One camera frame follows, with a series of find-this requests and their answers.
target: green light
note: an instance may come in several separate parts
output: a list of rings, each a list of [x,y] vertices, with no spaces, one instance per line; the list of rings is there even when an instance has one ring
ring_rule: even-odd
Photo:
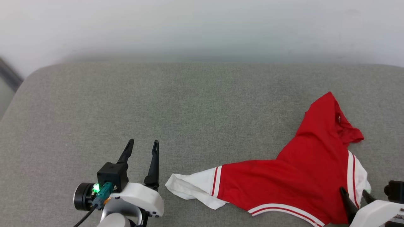
[[[94,184],[94,186],[93,186],[93,192],[99,193],[99,191],[100,191],[100,185],[99,185],[99,184]]]

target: red stripe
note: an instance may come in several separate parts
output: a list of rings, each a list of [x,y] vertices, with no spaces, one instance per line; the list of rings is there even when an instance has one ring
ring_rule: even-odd
[[[299,215],[299,216],[302,216],[302,217],[304,217],[304,218],[310,220],[311,222],[317,224],[317,223],[316,223],[315,221],[313,221],[311,218],[309,218],[309,217],[307,217],[307,216],[305,216],[305,215],[303,215],[303,214],[300,214],[300,213],[298,213],[298,212],[296,212],[296,211],[289,210],[289,209],[286,209],[286,208],[281,208],[281,207],[266,207],[266,208],[262,208],[262,209],[259,209],[259,210],[257,210],[257,211],[252,212],[251,215],[253,215],[253,214],[257,213],[257,212],[260,212],[260,211],[263,211],[263,210],[269,210],[269,209],[287,210],[287,211],[289,211],[289,212],[295,213],[295,214],[297,214],[297,215]]]
[[[215,170],[215,179],[213,180],[212,196],[213,196],[213,194],[215,193],[216,174],[217,174],[217,167],[216,167],[216,170]]]
[[[359,208],[358,202],[356,201],[356,184],[355,184],[355,156],[353,156],[353,171],[352,171],[352,181],[353,181],[353,198],[355,200],[356,207]]]

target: teal connector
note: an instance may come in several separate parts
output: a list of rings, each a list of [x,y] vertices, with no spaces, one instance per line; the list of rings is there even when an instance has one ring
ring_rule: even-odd
[[[91,203],[92,206],[94,207],[97,205],[97,209],[101,210],[104,207],[104,202],[105,200],[111,195],[111,193],[114,190],[114,186],[112,185],[111,182],[106,182],[99,193],[97,193],[97,197],[93,200]]]

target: jersey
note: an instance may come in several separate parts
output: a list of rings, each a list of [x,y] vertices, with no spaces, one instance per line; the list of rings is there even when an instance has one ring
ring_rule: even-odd
[[[339,188],[347,190],[358,208],[362,191],[370,191],[367,172],[347,149],[363,139],[329,92],[310,106],[295,137],[275,160],[224,164],[189,176],[172,174],[166,186],[212,209],[229,202],[253,216],[280,211],[316,227],[347,224]]]

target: red fabric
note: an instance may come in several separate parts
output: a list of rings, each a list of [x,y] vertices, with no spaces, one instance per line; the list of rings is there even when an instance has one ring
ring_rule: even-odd
[[[223,165],[217,197],[244,210],[285,204],[324,224],[347,224],[339,188],[347,189],[347,147],[363,139],[329,92],[310,106],[275,160]]]

